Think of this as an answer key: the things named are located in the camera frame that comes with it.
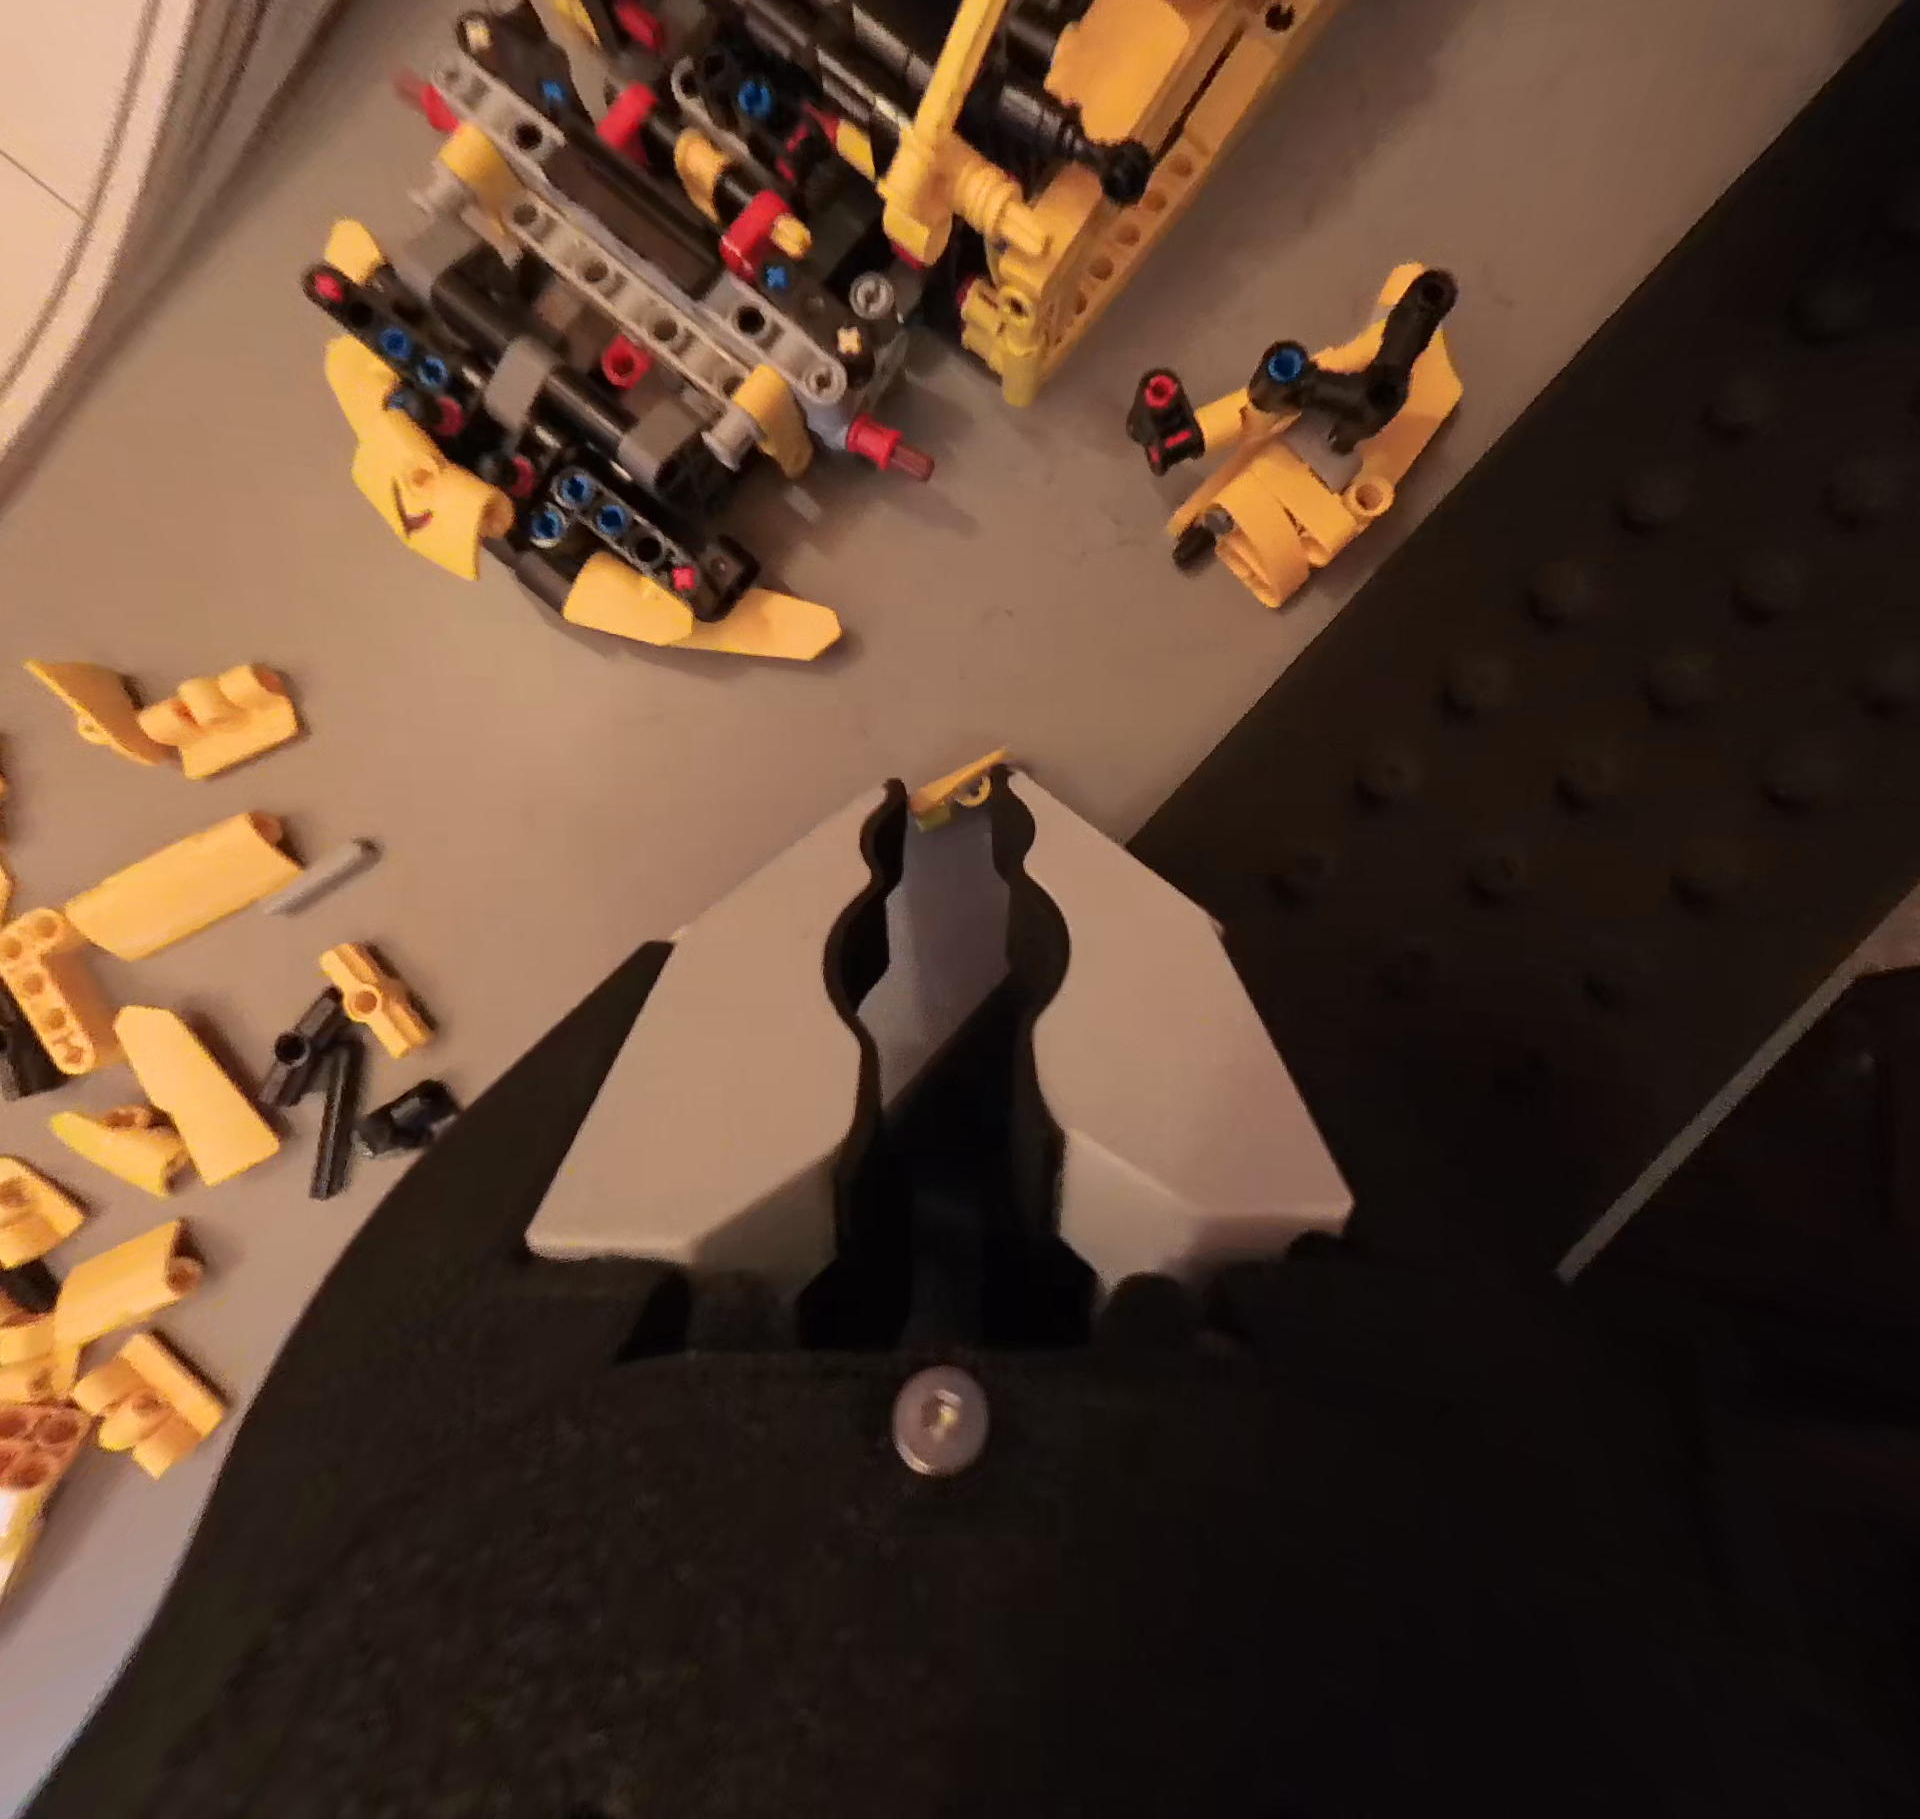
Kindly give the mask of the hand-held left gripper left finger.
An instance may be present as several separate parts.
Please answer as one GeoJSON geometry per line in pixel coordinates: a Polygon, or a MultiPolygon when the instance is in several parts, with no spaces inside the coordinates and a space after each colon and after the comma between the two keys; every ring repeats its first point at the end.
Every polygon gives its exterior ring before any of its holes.
{"type": "Polygon", "coordinates": [[[548,1261],[768,1287],[811,1335],[905,1304],[879,1039],[905,787],[884,776],[680,925],[528,1224],[548,1261]]]}

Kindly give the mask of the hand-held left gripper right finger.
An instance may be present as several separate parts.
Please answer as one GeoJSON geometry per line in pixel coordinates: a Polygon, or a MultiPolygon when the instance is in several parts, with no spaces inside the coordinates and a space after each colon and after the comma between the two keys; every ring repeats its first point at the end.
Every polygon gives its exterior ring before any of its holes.
{"type": "Polygon", "coordinates": [[[1068,1343],[1132,1278],[1202,1289],[1346,1227],[1355,1193],[1213,916],[1036,776],[994,772],[1006,1174],[986,1331],[1068,1343]]]}

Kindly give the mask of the yellow brick wing piece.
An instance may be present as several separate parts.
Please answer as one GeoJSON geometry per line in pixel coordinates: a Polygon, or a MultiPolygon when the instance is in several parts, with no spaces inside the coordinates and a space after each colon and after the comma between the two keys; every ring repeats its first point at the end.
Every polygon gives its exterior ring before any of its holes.
{"type": "Polygon", "coordinates": [[[1455,299],[1452,270],[1410,261],[1385,275],[1356,339],[1321,350],[1278,339],[1213,401],[1193,401],[1173,366],[1145,371],[1127,438],[1151,475],[1210,464],[1167,520],[1173,567],[1220,558],[1261,605],[1281,610],[1395,511],[1461,398],[1443,336],[1455,299]]]}

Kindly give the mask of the grey desk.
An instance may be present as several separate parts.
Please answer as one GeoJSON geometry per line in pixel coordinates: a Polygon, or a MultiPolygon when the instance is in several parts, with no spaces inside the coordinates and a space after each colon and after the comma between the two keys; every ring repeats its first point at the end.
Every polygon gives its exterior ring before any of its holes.
{"type": "Polygon", "coordinates": [[[781,486],[776,563],[841,610],[815,665],[650,653],[404,554],[350,487],[291,261],[421,129],[359,0],[265,214],[92,381],[2,513],[2,767],[27,902],[276,815],[383,860],[110,995],[257,1071],[362,940],[440,1024],[459,1114],[308,1201],[313,1115],[79,1260],[183,1215],[163,1325],[231,1399],[158,1480],[87,1448],[2,1604],[2,1817],[1917,1817],[1908,1682],[1833,1679],[1728,1589],[1693,1355],[1640,1370],[1558,1261],[1293,1241],[1132,1278],[1068,1343],[986,1331],[1006,1174],[1006,887],[986,805],[909,815],[886,902],[884,1149],[905,1304],[811,1335],[741,1274],[548,1261],[525,1224],[668,940],[896,776],[976,755],[1124,845],[1905,0],[1352,0],[1167,258],[1036,408],[942,344],[928,487],[781,486]],[[1395,511],[1265,610],[1167,520],[1210,475],[1127,438],[1261,350],[1356,339],[1452,270],[1459,408],[1395,511]],[[80,741],[26,659],[144,707],[273,668],[302,741],[209,780],[80,741]]]}

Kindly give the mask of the grey brick axle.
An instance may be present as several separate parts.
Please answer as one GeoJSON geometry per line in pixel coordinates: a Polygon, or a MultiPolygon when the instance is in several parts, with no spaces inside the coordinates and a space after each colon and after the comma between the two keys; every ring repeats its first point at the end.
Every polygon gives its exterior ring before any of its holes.
{"type": "Polygon", "coordinates": [[[364,878],[383,859],[379,845],[371,839],[350,839],[332,845],[310,863],[300,869],[287,887],[265,894],[257,907],[267,916],[300,916],[316,907],[328,894],[335,894],[342,887],[364,878]]]}

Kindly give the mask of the black studded mat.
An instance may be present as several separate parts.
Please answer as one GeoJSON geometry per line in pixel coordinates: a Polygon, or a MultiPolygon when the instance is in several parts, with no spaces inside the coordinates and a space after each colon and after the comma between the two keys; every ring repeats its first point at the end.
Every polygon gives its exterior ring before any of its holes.
{"type": "Polygon", "coordinates": [[[1131,848],[1377,1254],[1550,1267],[1917,883],[1917,0],[1131,848]]]}

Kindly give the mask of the pile of yellow brick pieces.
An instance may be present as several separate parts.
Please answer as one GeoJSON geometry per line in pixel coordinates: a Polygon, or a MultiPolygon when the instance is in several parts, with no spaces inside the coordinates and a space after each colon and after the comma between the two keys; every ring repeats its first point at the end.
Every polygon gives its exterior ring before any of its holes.
{"type": "MultiPolygon", "coordinates": [[[[57,1094],[106,1069],[138,1094],[57,1109],[54,1138],[89,1171],[167,1206],[177,1183],[252,1174],[284,1148],[284,1115],[322,1100],[310,1201],[335,1201],[359,1158],[427,1149],[459,1103],[440,1079],[364,1108],[364,1050],[404,1059],[431,1042],[412,988],[359,942],[322,951],[322,988],[243,1082],[173,1008],[110,998],[66,902],[12,907],[2,872],[2,1100],[57,1094]]],[[[79,1193],[30,1158],[2,1157],[2,1592],[87,1448],[166,1477],[227,1421],[227,1399],[158,1319],[189,1300],[206,1261],[183,1218],[63,1261],[87,1224],[79,1193]]]]}

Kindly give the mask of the yellow black brick panel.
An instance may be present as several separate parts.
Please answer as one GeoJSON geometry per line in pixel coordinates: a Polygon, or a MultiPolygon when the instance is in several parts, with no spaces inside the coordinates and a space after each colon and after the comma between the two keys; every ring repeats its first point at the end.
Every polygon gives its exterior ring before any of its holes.
{"type": "Polygon", "coordinates": [[[401,266],[342,216],[302,294],[332,324],[351,486],[413,556],[459,582],[495,558],[569,629],[639,648],[818,662],[841,643],[830,605],[765,583],[707,520],[725,468],[707,430],[659,396],[623,409],[465,219],[401,266]]]}

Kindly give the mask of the yellow toy brick car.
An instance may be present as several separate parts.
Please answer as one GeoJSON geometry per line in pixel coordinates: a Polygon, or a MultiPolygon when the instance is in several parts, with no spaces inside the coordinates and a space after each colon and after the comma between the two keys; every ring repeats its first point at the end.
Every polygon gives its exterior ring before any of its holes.
{"type": "Polygon", "coordinates": [[[725,468],[928,482],[917,330],[1036,398],[1342,0],[485,0],[407,93],[569,361],[725,468]]]}

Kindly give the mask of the open instruction booklet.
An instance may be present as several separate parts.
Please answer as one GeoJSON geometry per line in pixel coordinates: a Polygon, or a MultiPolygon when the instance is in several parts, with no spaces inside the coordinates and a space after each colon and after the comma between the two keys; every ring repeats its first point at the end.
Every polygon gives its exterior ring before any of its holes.
{"type": "Polygon", "coordinates": [[[2,0],[2,495],[189,247],[345,0],[2,0]]]}

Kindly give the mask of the small yellow brick bracket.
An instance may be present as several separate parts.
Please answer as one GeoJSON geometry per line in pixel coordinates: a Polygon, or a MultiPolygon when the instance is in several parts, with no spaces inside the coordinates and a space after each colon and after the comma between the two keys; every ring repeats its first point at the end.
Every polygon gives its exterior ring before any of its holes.
{"type": "Polygon", "coordinates": [[[124,674],[92,662],[46,662],[36,657],[26,659],[21,668],[73,711],[85,743],[144,767],[166,767],[170,762],[170,746],[144,727],[144,701],[124,674]]]}
{"type": "Polygon", "coordinates": [[[146,741],[166,750],[187,780],[209,780],[302,741],[302,715],[284,677],[257,662],[179,682],[138,711],[146,741]]]}

